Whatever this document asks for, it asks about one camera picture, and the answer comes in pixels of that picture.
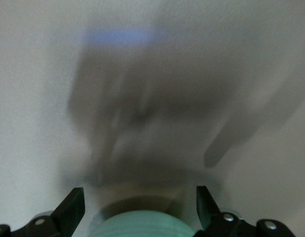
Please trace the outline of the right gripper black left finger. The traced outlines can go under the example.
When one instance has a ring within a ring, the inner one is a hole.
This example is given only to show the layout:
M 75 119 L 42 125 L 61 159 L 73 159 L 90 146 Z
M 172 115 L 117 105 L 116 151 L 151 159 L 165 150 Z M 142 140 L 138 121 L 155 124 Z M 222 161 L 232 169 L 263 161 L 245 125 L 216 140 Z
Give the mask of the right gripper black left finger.
M 73 188 L 50 215 L 38 216 L 15 231 L 0 224 L 0 237 L 71 237 L 84 214 L 84 190 Z

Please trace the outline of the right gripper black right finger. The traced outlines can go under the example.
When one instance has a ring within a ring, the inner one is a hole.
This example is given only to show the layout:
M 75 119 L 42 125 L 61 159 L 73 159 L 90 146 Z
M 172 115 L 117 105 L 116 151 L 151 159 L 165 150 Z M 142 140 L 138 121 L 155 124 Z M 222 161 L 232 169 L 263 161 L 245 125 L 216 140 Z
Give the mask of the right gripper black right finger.
M 261 219 L 256 225 L 230 212 L 222 212 L 206 186 L 196 187 L 196 210 L 202 229 L 196 237 L 294 237 L 283 223 Z

